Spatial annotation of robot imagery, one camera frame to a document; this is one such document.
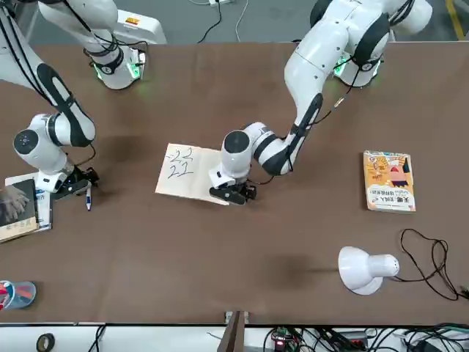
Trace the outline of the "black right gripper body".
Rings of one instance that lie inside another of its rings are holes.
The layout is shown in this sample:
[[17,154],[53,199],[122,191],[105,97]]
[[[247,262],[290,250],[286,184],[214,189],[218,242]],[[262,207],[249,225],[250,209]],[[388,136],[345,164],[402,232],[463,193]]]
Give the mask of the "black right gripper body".
[[67,177],[56,193],[51,194],[52,200],[59,200],[70,195],[78,194],[86,189],[86,177],[84,173],[75,168]]

